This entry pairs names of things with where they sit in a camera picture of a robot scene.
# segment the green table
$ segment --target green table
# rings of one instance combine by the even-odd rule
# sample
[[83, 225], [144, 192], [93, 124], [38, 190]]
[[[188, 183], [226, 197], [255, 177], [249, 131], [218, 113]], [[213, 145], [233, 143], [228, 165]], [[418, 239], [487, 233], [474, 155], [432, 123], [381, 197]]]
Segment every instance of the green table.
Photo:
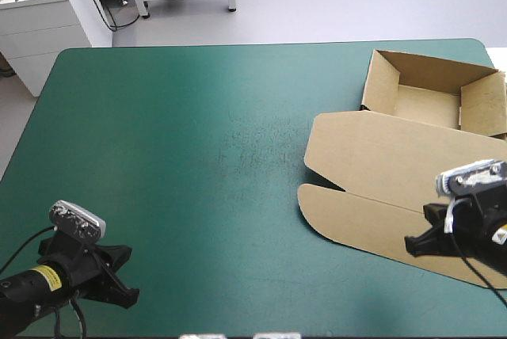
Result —
[[[358, 108], [373, 48], [491, 64], [476, 40], [65, 51], [0, 184], [1, 258], [65, 199], [134, 248], [120, 276], [139, 303], [84, 301], [90, 335], [507, 333], [489, 291], [333, 244], [300, 214], [298, 185], [321, 181], [303, 164], [312, 120]], [[33, 244], [10, 271], [36, 259]]]

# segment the cabinet drawer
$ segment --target cabinet drawer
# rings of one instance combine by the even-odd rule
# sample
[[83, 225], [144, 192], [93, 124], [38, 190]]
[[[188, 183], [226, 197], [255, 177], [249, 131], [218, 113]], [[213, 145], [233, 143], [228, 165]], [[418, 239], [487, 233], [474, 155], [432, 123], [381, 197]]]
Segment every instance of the cabinet drawer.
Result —
[[80, 25], [0, 36], [0, 52], [7, 59], [89, 47]]
[[78, 24], [68, 1], [0, 10], [0, 36]]
[[55, 64], [58, 52], [10, 59], [10, 66], [33, 96], [39, 96]]

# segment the black cable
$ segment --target black cable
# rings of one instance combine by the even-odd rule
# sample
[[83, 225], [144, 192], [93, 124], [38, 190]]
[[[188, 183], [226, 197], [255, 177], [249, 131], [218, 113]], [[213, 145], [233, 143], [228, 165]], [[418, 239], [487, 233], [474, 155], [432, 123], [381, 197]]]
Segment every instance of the black cable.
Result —
[[463, 254], [463, 252], [461, 251], [461, 249], [459, 248], [458, 246], [458, 243], [456, 242], [456, 238], [454, 236], [454, 234], [452, 232], [449, 233], [451, 235], [451, 240], [452, 240], [452, 244], [454, 245], [454, 248], [456, 250], [456, 252], [459, 254], [459, 256], [461, 257], [461, 260], [463, 260], [463, 262], [465, 263], [465, 265], [478, 277], [482, 280], [482, 282], [484, 284], [486, 284], [486, 286], [497, 296], [498, 299], [500, 299], [500, 302], [502, 302], [504, 304], [505, 307], [507, 307], [507, 301], [505, 300], [505, 298], [503, 297], [502, 294], [500, 294], [500, 292], [496, 289], [495, 286], [493, 286], [491, 284], [491, 282], [489, 282], [487, 280], [487, 278], [485, 278], [481, 273], [480, 271], [478, 271], [469, 261], [468, 259], [465, 257], [465, 255]]
[[53, 329], [55, 339], [62, 339], [62, 327], [60, 325], [60, 310], [58, 307], [52, 307], [53, 312], [55, 313], [55, 328]]
[[104, 7], [105, 7], [105, 9], [108, 11], [109, 16], [111, 16], [112, 26], [113, 26], [115, 29], [126, 28], [127, 26], [133, 25], [133, 24], [135, 24], [135, 23], [137, 22], [137, 20], [139, 20], [139, 18], [141, 17], [141, 15], [140, 15], [140, 14], [138, 14], [138, 15], [137, 15], [137, 17], [135, 18], [135, 20], [134, 20], [134, 21], [129, 22], [129, 23], [127, 23], [126, 25], [117, 25], [117, 24], [116, 24], [116, 21], [115, 21], [115, 19], [114, 19], [114, 16], [112, 15], [111, 10], [109, 9], [109, 7], [108, 7], [106, 4], [104, 4]]
[[86, 339], [86, 320], [85, 315], [82, 313], [81, 307], [78, 305], [78, 301], [76, 299], [76, 295], [71, 298], [71, 306], [72, 310], [76, 313], [78, 317], [79, 327], [81, 330], [81, 339]]
[[43, 230], [40, 230], [39, 232], [37, 232], [36, 234], [33, 234], [32, 236], [30, 236], [23, 244], [21, 244], [21, 246], [18, 248], [18, 250], [16, 252], [14, 252], [14, 254], [10, 257], [9, 260], [7, 260], [7, 262], [2, 266], [2, 268], [0, 269], [0, 274], [2, 274], [6, 269], [7, 267], [10, 265], [11, 262], [13, 262], [13, 260], [16, 258], [16, 256], [34, 239], [36, 238], [37, 236], [40, 236], [42, 235], [44, 232], [48, 232], [50, 230], [53, 230], [53, 226], [50, 226], [50, 227], [46, 227], [44, 228]]
[[135, 20], [134, 20], [134, 21], [129, 22], [129, 23], [128, 23], [128, 24], [126, 24], [126, 25], [120, 25], [120, 26], [117, 26], [117, 25], [116, 25], [116, 22], [114, 22], [114, 26], [111, 26], [111, 25], [110, 25], [110, 24], [109, 24], [109, 23], [105, 20], [104, 16], [102, 15], [101, 8], [99, 8], [99, 6], [98, 6], [97, 2], [96, 2], [95, 0], [92, 0], [92, 1], [93, 1], [93, 4], [95, 5], [95, 8], [97, 9], [98, 14], [101, 16], [101, 19], [102, 19], [102, 21], [104, 22], [104, 25], [105, 25], [105, 26], [106, 26], [109, 30], [111, 30], [112, 32], [117, 32], [117, 31], [118, 31], [118, 29], [120, 29], [120, 28], [124, 28], [124, 27], [130, 26], [130, 25], [132, 25], [132, 24], [135, 24], [135, 23], [137, 22], [137, 20], [139, 20], [139, 17], [141, 17], [141, 16], [138, 14], [138, 15], [137, 15], [137, 17], [135, 18]]

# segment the open cardboard box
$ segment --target open cardboard box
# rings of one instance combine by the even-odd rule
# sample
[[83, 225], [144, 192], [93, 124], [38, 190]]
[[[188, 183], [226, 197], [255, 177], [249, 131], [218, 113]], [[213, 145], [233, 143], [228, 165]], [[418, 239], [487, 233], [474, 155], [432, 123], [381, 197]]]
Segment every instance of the open cardboard box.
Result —
[[[448, 202], [436, 195], [436, 175], [479, 159], [507, 161], [507, 143], [486, 137], [506, 130], [503, 74], [375, 51], [363, 104], [371, 111], [315, 118], [305, 164], [345, 192], [301, 185], [298, 200], [305, 219], [335, 242], [485, 286], [457, 257], [412, 257], [404, 237], [430, 228], [424, 204]], [[507, 288], [503, 275], [471, 262], [495, 287]]]
[[375, 50], [362, 108], [480, 135], [507, 133], [505, 74], [476, 64]]

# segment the floor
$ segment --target floor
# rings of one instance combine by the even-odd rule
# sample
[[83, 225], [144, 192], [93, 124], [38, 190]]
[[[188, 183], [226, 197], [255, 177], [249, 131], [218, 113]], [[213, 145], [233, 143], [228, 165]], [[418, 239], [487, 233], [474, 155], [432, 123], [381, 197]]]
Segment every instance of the floor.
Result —
[[[118, 24], [130, 2], [107, 0]], [[151, 18], [116, 33], [115, 46], [269, 44], [472, 37], [507, 70], [505, 0], [226, 0], [152, 2]], [[0, 176], [35, 105], [17, 78], [0, 78]]]

